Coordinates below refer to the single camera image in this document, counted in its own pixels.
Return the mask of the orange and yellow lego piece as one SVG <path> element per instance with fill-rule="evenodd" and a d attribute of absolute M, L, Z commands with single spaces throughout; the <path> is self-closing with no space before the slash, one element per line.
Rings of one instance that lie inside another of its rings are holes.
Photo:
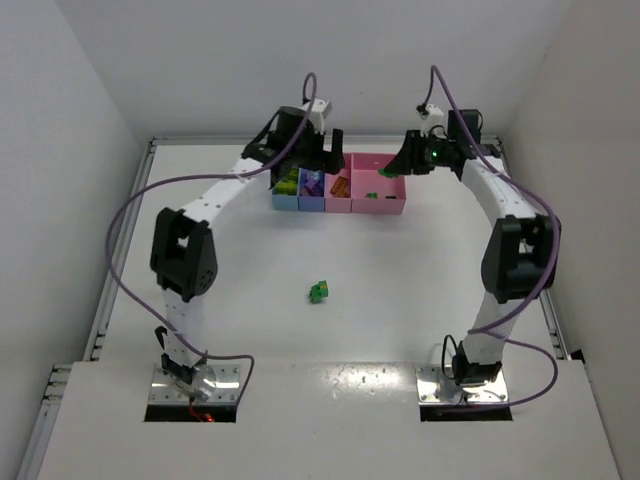
<path fill-rule="evenodd" d="M 349 183 L 335 182 L 330 189 L 330 194 L 335 198 L 349 198 L 350 187 Z"/>

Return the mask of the green lego with orange stud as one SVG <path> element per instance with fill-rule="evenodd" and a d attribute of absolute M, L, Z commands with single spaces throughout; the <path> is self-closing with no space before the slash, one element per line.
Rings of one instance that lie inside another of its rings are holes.
<path fill-rule="evenodd" d="M 312 304 L 322 303 L 328 296 L 329 289 L 325 280 L 314 284 L 309 290 L 309 300 Z"/>

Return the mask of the green lego brick piece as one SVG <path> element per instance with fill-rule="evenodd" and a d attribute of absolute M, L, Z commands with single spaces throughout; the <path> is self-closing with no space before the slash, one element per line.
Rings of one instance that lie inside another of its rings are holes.
<path fill-rule="evenodd" d="M 378 173 L 387 178 L 396 178 L 398 176 L 397 174 L 387 172 L 385 169 L 379 169 Z"/>

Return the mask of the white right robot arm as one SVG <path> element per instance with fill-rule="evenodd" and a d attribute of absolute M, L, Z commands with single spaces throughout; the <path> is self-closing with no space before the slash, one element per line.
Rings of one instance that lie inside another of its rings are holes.
<path fill-rule="evenodd" d="M 481 261 L 484 297 L 476 320 L 456 346 L 450 380 L 459 386 L 493 381 L 525 304 L 554 280 L 560 223 L 523 196 L 498 151 L 479 134 L 458 125 L 438 135 L 433 129 L 406 132 L 385 175 L 427 175 L 447 168 L 474 195 L 492 232 Z"/>

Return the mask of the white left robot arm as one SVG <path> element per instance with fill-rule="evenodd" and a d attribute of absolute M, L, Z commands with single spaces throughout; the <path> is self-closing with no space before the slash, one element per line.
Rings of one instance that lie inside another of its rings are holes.
<path fill-rule="evenodd" d="M 179 210 L 156 217 L 150 266 L 161 287 L 168 326 L 156 330 L 161 365 L 189 396 L 206 399 L 215 389 L 213 368 L 196 340 L 204 323 L 203 297 L 218 273 L 214 233 L 244 201 L 272 188 L 293 169 L 337 173 L 344 165 L 343 133 L 324 148 L 331 104 L 306 100 L 282 107 L 243 149 L 227 179 Z"/>

